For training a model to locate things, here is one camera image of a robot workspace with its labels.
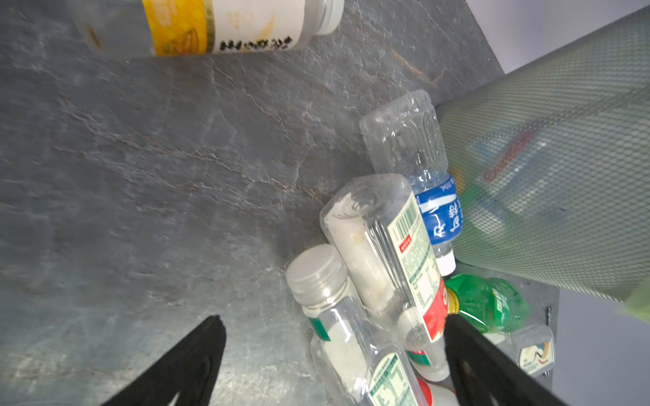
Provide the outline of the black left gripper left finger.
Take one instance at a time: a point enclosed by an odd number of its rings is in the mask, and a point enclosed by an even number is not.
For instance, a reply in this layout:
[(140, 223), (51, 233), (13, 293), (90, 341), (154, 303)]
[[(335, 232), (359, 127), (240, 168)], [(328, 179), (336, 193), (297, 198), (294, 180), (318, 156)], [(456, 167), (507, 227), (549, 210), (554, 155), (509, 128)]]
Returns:
[(106, 405), (208, 405), (227, 342), (220, 317), (209, 316)]

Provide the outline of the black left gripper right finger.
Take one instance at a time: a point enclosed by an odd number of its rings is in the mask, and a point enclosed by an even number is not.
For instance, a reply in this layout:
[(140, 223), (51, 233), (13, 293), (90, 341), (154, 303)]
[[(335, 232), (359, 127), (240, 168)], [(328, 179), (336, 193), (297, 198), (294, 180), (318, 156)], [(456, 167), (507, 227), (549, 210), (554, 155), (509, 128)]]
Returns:
[(443, 336), (460, 405), (565, 404), (522, 371), (461, 316), (446, 318)]

